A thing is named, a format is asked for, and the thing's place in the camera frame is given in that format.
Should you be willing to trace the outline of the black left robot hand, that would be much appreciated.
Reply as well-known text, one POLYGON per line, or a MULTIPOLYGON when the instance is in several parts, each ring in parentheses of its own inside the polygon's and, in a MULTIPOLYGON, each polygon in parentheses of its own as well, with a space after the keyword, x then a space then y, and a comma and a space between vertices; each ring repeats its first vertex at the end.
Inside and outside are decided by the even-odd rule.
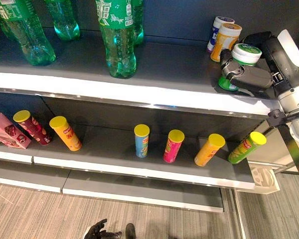
POLYGON ((113 233, 104 230, 106 222, 107 219, 103 219, 92 225, 85 232, 83 239, 120 239, 122 237, 122 232, 113 233))

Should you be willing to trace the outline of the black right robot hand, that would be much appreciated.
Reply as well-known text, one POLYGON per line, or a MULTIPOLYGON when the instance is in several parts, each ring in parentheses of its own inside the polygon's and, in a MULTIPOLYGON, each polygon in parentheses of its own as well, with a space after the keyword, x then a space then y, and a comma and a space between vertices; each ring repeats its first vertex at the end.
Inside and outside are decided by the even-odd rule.
POLYGON ((234 61, 230 50, 223 49, 220 53, 222 74, 231 84, 252 92, 264 92, 273 87, 276 97, 299 89, 299 66, 292 61, 278 37, 265 31, 250 34, 240 42, 259 48, 269 71, 240 65, 234 61))

